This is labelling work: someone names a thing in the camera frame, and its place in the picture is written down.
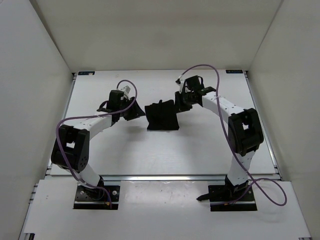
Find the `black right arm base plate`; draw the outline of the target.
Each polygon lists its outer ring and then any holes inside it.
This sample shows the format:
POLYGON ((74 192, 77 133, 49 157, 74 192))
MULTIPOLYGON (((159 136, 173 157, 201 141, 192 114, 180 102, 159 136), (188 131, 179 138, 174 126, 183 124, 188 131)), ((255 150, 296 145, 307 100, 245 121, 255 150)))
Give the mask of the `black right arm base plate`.
POLYGON ((224 185, 209 185, 208 193, 200 195, 196 200, 199 202, 209 200, 211 212, 254 212, 258 210, 252 187, 231 195, 224 185))

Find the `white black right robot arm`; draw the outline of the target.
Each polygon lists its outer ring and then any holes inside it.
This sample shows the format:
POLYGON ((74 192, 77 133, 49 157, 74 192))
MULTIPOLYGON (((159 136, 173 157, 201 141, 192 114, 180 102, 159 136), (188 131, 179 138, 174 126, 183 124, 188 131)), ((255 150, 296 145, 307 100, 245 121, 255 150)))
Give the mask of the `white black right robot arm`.
POLYGON ((229 200, 236 200, 248 186, 252 158, 264 141, 258 112, 254 108, 239 107, 218 95, 215 88, 205 87, 201 76, 177 79, 175 82, 179 86, 174 101, 178 113, 200 105, 220 117, 222 126, 227 124, 226 140, 232 160, 225 177, 224 195, 229 200))

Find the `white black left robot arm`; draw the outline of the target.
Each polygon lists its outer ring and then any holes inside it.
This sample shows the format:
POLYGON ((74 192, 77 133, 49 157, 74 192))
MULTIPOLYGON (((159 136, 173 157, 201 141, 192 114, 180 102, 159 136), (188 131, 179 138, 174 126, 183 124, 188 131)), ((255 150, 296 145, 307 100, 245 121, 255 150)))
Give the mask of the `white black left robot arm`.
POLYGON ((75 126, 63 124, 58 128, 61 147, 55 142, 51 162, 74 174, 93 199, 101 198, 105 187, 103 178, 89 165, 90 141, 120 118, 131 121, 146 115, 129 93, 129 86, 112 90, 109 99, 99 106, 96 117, 86 118, 75 126))

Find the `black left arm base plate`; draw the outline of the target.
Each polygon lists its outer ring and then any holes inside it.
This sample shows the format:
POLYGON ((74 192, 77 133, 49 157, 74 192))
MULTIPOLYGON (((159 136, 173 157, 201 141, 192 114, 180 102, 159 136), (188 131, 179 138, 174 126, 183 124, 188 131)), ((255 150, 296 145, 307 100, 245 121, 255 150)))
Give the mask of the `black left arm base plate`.
POLYGON ((103 190, 78 185, 73 208, 75 210, 118 210, 121 186, 105 185, 104 188, 110 195, 111 203, 103 190))

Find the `black skirt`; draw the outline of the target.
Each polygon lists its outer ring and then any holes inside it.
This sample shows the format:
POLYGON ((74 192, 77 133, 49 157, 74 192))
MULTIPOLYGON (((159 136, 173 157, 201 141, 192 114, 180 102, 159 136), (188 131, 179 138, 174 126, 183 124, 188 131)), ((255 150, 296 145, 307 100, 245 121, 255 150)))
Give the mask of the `black skirt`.
POLYGON ((148 121, 148 131, 177 131, 178 123, 175 103, 172 99, 160 100, 144 107, 146 119, 148 121))

